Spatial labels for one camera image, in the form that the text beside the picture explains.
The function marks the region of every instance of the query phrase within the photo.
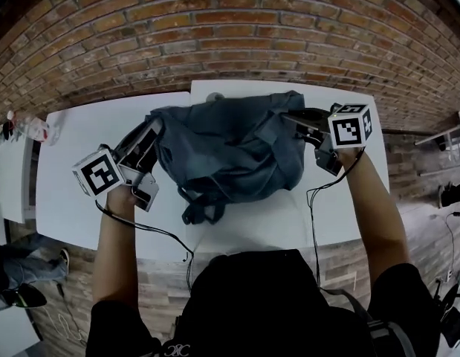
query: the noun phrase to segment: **floor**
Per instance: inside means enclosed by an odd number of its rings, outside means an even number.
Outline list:
[[[448,181],[460,182],[460,169],[431,177],[418,177],[419,172],[436,170],[450,164],[447,152],[440,152],[435,144],[414,147],[414,136],[385,135],[386,156],[389,166],[390,189],[398,203],[409,237],[409,249],[413,263],[419,268],[424,282],[435,291],[435,279],[445,278],[452,262],[452,243],[445,223],[447,214],[460,211],[460,204],[439,210],[436,191]],[[454,269],[460,271],[460,218],[448,219],[455,239]],[[34,231],[34,222],[26,226],[12,226],[12,237]],[[46,250],[44,257],[51,257],[62,246],[55,242],[54,250]],[[95,251],[67,245],[71,254],[71,272],[63,283],[66,300],[77,326],[88,332],[90,325],[91,279]],[[314,269],[312,249],[300,250]],[[192,275],[196,277],[213,255],[197,254]],[[322,284],[326,288],[344,288],[367,306],[370,298],[369,273],[366,255],[360,240],[320,247]],[[139,260],[140,313],[153,336],[168,339],[175,316],[181,314],[189,292],[185,281],[186,263],[159,263]],[[43,356],[83,356],[84,346],[75,340],[76,326],[67,313],[54,283],[38,283],[36,286],[48,299],[51,319],[43,308],[31,310],[41,332]],[[348,308],[342,298],[328,298],[329,303]],[[68,322],[70,334],[58,321],[62,314]]]

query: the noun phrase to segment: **sneaker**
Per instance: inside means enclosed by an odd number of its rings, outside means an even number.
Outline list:
[[[439,185],[439,188],[438,188],[438,208],[439,209],[441,209],[443,207],[443,203],[441,202],[441,196],[442,196],[442,194],[444,193],[445,190],[446,190],[445,186]]]
[[[59,257],[66,263],[66,274],[69,274],[69,252],[65,248],[62,248],[59,252]]]

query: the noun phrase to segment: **jeans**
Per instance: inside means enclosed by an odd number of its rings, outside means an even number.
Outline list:
[[[4,271],[10,281],[9,289],[18,288],[23,283],[66,277],[68,267],[62,258],[46,262],[37,257],[29,257],[47,241],[46,237],[34,233],[3,247]]]
[[[441,203],[443,206],[449,206],[456,202],[460,202],[460,185],[453,185],[451,189],[445,190],[441,194]]]

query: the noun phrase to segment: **white logo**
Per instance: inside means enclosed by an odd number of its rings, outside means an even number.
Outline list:
[[[190,349],[190,345],[169,345],[169,349],[163,355],[166,357],[187,357],[189,355],[189,351],[185,353],[184,348]]]
[[[340,141],[356,141],[357,140],[357,136],[355,135],[357,129],[355,127],[352,127],[350,123],[346,123],[346,124],[338,123],[337,131],[339,132]]]
[[[365,132],[371,132],[372,131],[372,122],[369,120],[367,116],[363,118],[363,122],[365,123]]]

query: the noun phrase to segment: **person in jeans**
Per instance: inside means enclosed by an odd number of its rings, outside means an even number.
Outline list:
[[[69,273],[69,253],[64,248],[50,261],[30,256],[48,239],[33,233],[8,245],[0,245],[0,293],[20,285],[43,280],[58,280]]]
[[[450,182],[448,185],[441,185],[438,189],[438,206],[445,208],[460,202],[460,184],[454,185]]]
[[[357,151],[340,154],[346,169],[357,157]],[[384,338],[375,350],[367,321],[328,305],[298,250],[212,260],[193,283],[173,338],[162,345],[139,314],[135,228],[103,214],[86,355],[435,357],[441,334],[438,307],[410,262],[400,214],[366,153],[347,181],[369,263],[368,313],[381,321],[377,324],[397,324],[414,353],[404,353],[393,338]],[[134,204],[130,189],[120,186],[108,194],[106,208],[133,222]],[[155,311],[158,317],[166,309]],[[155,329],[165,332],[161,325]]]

